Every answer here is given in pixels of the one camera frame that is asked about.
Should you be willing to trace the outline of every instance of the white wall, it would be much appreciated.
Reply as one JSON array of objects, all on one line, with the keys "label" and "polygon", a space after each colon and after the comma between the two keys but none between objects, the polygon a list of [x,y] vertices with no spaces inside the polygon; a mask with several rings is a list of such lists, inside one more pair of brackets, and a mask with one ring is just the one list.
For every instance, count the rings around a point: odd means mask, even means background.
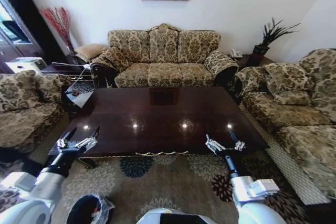
[{"label": "white wall", "polygon": [[284,39],[282,48],[274,48],[283,61],[296,62],[317,48],[336,48],[336,0],[316,0],[298,29],[299,33]]},{"label": "white wall", "polygon": [[[75,46],[88,43],[107,44],[112,29],[149,29],[168,23],[180,29],[213,29],[222,36],[220,49],[251,52],[262,39],[263,24],[274,16],[286,24],[301,22],[315,0],[33,0],[37,7],[63,6],[69,9],[71,34]],[[61,40],[55,37],[64,49]],[[294,39],[289,35],[285,39]],[[282,61],[279,50],[287,40],[271,46],[267,57]]]}]

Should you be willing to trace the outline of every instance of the red decorative branch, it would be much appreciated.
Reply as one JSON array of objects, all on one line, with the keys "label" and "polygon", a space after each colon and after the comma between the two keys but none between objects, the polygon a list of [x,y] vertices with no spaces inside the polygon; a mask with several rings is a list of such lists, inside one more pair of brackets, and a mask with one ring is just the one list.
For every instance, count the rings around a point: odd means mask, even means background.
[{"label": "red decorative branch", "polygon": [[41,8],[41,14],[49,21],[49,23],[56,30],[58,35],[64,41],[64,43],[69,48],[69,51],[72,55],[75,55],[71,40],[70,40],[70,15],[69,12],[64,8]]}]

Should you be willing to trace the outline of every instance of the trash bin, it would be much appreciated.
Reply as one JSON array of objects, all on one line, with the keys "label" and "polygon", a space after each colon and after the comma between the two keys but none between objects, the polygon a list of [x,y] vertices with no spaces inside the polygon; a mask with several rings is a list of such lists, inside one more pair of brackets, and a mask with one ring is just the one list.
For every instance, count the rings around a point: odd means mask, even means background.
[{"label": "trash bin", "polygon": [[67,224],[105,224],[114,204],[99,195],[85,195],[73,205]]}]

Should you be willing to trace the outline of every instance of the sofa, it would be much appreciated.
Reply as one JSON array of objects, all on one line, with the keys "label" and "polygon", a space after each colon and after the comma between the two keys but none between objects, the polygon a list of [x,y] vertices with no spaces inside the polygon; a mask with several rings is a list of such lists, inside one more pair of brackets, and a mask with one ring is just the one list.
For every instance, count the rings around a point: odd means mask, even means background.
[{"label": "sofa", "polygon": [[[314,184],[329,198],[336,198],[336,50],[317,49],[295,64],[303,73],[286,72],[281,64],[248,67],[235,74],[237,96],[247,110],[297,162]],[[282,82],[292,86],[289,97],[279,103],[269,69],[278,68]],[[309,82],[305,91],[296,80]]]},{"label": "sofa", "polygon": [[65,115],[64,91],[71,80],[61,74],[35,74],[28,70],[0,74],[0,170],[45,144],[45,136]]},{"label": "sofa", "polygon": [[103,52],[91,62],[92,78],[98,88],[225,86],[238,65],[217,50],[220,40],[214,31],[179,31],[167,24],[112,30],[109,46],[129,64],[119,68],[116,55]]}]

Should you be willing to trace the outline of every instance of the vase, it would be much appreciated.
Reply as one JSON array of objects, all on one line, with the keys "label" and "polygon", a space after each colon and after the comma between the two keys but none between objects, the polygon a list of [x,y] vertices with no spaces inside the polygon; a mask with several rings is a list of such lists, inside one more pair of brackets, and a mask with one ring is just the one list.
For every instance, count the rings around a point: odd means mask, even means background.
[{"label": "vase", "polygon": [[68,35],[65,39],[64,39],[64,43],[65,43],[65,45],[67,46],[67,49],[68,49],[68,51],[69,51],[69,54],[71,55],[71,56],[76,56],[76,52],[75,52],[75,50],[74,50],[74,48],[73,48],[73,45],[72,45],[72,42],[71,42],[71,39],[70,39],[70,35]]},{"label": "vase", "polygon": [[265,54],[269,50],[269,47],[262,47],[255,45],[252,54],[248,58],[245,67],[255,67],[258,66],[264,59]]}]

